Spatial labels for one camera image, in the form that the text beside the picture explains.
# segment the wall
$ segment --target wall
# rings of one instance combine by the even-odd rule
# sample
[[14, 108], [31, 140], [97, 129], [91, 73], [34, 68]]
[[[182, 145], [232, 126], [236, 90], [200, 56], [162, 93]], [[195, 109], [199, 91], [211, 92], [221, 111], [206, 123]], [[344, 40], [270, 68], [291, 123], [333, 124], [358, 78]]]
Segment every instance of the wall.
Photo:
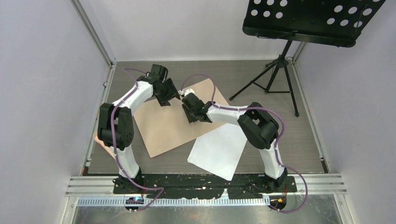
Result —
[[298, 68], [327, 159], [358, 223], [394, 223], [396, 2], [388, 0], [353, 48], [308, 44]]
[[2, 1], [0, 223], [59, 222], [107, 64], [69, 0]]
[[286, 44], [242, 32], [248, 0], [89, 2], [118, 61], [274, 59]]

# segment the black music stand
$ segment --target black music stand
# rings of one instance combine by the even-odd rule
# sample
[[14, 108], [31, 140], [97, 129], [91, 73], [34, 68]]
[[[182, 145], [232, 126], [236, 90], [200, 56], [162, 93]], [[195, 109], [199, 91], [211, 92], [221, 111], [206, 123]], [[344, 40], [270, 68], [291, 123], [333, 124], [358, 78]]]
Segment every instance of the black music stand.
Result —
[[[265, 93], [290, 93], [296, 117], [299, 116], [285, 59], [292, 41], [311, 42], [350, 48], [385, 0], [250, 0], [242, 31], [250, 36], [287, 40], [282, 54], [236, 94], [251, 84]], [[271, 70], [267, 87], [256, 83]], [[289, 91], [269, 91], [279, 71], [284, 68]]]

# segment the sheet of paper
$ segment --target sheet of paper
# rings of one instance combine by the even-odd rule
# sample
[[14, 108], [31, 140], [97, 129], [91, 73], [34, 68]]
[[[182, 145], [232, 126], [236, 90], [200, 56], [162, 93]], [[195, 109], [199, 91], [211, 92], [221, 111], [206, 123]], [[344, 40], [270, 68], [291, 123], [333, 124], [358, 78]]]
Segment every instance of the sheet of paper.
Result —
[[[213, 84], [210, 79], [206, 79], [186, 89], [189, 88], [193, 89], [195, 95], [204, 103], [210, 101], [213, 93]], [[218, 89], [216, 89], [214, 101], [219, 104], [228, 105], [226, 99]], [[156, 99], [145, 102], [135, 112], [134, 119], [151, 158], [224, 125], [224, 123], [199, 121], [188, 123], [188, 119], [182, 108], [182, 101], [176, 98], [170, 101], [170, 106], [160, 106]]]
[[230, 181], [246, 141], [239, 126], [225, 124], [197, 138], [187, 161]]

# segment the wooden piece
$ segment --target wooden piece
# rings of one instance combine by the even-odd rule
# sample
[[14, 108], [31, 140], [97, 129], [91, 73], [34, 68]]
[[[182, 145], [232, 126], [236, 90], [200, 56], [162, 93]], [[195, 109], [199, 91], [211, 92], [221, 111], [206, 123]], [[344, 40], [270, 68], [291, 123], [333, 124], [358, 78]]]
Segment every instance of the wooden piece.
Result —
[[[195, 95], [206, 103], [211, 100], [213, 84], [210, 79], [206, 79], [186, 89], [193, 89]], [[218, 89], [216, 89], [214, 101], [228, 105]], [[170, 105], [160, 106], [158, 101], [153, 99], [145, 102], [134, 114], [144, 145], [151, 158], [224, 125], [224, 123], [207, 122], [189, 123], [181, 100], [174, 98], [170, 101]]]

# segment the wooden floor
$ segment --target wooden floor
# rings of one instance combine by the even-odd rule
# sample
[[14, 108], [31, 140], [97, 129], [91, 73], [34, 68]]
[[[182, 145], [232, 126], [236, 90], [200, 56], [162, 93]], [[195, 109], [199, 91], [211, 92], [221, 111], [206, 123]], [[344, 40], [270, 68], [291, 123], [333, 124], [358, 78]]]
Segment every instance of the wooden floor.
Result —
[[[201, 73], [211, 75], [218, 89], [228, 100], [240, 88], [247, 84], [264, 70], [264, 65], [270, 61], [182, 61], [182, 62], [155, 62], [168, 68], [168, 77], [172, 78], [176, 88], [190, 75]], [[123, 72], [123, 68], [136, 68], [150, 71], [153, 62], [118, 62], [111, 84], [108, 102], [113, 102], [122, 97], [133, 86], [133, 80]], [[284, 164], [294, 167], [302, 173], [323, 173], [319, 153], [312, 134], [303, 101], [298, 89], [292, 67], [288, 67], [292, 86], [295, 91], [300, 117], [294, 116], [293, 103], [289, 93], [264, 94], [264, 90], [251, 85], [237, 96], [230, 105], [249, 105], [259, 102], [262, 106], [271, 108], [280, 114], [286, 123], [285, 134], [279, 142], [280, 154]], [[270, 73], [264, 75], [257, 83], [265, 86], [270, 78]], [[194, 77], [187, 86], [204, 80], [204, 77]], [[284, 70], [279, 70], [271, 87], [272, 91], [288, 90]], [[137, 163], [143, 173], [207, 173], [195, 165], [187, 162], [188, 155], [194, 141], [172, 149], [162, 155], [150, 158], [143, 140], [134, 122], [134, 140], [132, 148]], [[118, 168], [114, 159], [98, 144], [92, 151], [89, 173], [117, 173]], [[264, 164], [258, 152], [248, 142], [240, 158], [237, 173], [263, 173]]]

